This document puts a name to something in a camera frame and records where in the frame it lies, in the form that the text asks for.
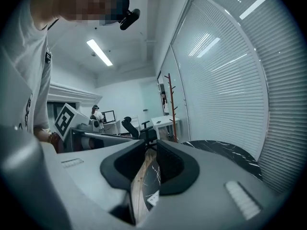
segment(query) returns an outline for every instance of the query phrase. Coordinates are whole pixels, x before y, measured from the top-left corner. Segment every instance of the white desk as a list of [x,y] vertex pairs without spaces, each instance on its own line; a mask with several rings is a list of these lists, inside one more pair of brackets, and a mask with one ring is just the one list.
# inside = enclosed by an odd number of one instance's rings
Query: white desk
[[120,130],[120,121],[117,120],[117,121],[112,122],[112,123],[104,124],[105,131],[108,131],[109,129],[112,129],[112,127],[110,127],[110,126],[114,126],[115,127],[115,134],[118,136],[119,130]]
[[[152,123],[153,123],[154,129],[157,132],[158,139],[160,139],[159,128],[173,125],[173,122],[170,119],[173,120],[173,116],[168,115],[168,116],[152,118]],[[180,134],[180,119],[177,118],[177,117],[175,117],[175,124],[177,126],[176,127],[177,138],[180,138],[180,136],[181,136],[181,134]]]

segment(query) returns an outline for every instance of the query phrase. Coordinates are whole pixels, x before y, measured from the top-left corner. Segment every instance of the wooden floor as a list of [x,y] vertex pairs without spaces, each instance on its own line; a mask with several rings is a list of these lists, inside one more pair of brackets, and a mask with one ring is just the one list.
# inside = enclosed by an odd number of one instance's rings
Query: wooden floor
[[[160,139],[172,141],[172,138],[168,137],[166,128],[159,129],[159,133],[160,133]],[[148,209],[143,199],[142,186],[143,186],[143,178],[145,176],[146,170],[148,166],[150,165],[150,163],[155,159],[155,157],[156,157],[156,152],[154,150],[149,149],[146,152],[145,161],[131,185],[132,205],[133,205],[133,211],[134,211],[136,223],[139,223],[148,214]]]

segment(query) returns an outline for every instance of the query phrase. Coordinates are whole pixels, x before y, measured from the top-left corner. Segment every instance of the round table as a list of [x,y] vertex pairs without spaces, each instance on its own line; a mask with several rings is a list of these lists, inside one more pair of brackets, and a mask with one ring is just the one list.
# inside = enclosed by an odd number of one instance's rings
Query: round table
[[[261,169],[257,161],[240,147],[216,140],[196,140],[183,144],[222,155],[262,181]],[[160,181],[160,168],[156,159],[154,159],[148,166],[143,180],[143,198],[148,210],[153,206],[147,200],[160,189]]]

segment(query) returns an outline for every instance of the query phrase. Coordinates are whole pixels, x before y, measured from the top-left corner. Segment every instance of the chair armrest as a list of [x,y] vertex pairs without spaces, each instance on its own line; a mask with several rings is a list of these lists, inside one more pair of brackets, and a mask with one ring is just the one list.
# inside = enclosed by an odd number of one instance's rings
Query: chair armrest
[[148,131],[148,130],[150,130],[150,129],[152,129],[152,128],[153,128],[153,126],[150,126],[150,127],[148,127],[148,128],[142,129],[142,130],[141,130],[141,133],[146,132],[146,131]]
[[149,123],[150,121],[146,121],[144,123],[142,123],[142,125],[144,125],[144,128],[146,128],[146,124]]

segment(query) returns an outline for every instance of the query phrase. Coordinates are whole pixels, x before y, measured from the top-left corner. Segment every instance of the black office chair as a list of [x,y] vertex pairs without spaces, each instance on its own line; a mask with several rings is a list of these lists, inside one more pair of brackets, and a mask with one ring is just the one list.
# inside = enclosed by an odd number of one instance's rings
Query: black office chair
[[138,130],[131,124],[131,117],[125,117],[121,124],[124,128],[136,139],[145,140],[147,147],[151,146],[150,142],[154,142],[158,139],[156,131],[152,126],[146,127],[146,124],[149,121],[142,123],[144,125],[144,129],[140,131],[140,135]]

